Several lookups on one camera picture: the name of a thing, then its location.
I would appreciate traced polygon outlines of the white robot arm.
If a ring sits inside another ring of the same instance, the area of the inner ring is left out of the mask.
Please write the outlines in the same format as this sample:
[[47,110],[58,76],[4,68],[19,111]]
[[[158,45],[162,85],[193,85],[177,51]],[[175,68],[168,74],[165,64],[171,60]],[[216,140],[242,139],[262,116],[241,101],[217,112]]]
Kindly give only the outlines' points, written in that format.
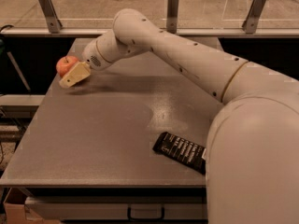
[[147,51],[220,104],[204,152],[208,223],[299,224],[299,81],[170,34],[126,8],[80,58],[57,62],[60,84],[69,88]]

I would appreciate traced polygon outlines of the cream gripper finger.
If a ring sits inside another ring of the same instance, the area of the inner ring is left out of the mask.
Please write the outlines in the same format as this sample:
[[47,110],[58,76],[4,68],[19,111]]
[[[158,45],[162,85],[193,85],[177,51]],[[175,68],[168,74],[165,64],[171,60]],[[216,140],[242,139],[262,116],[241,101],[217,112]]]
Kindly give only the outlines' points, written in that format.
[[85,62],[75,63],[70,70],[61,78],[59,84],[68,89],[91,75],[91,67]]

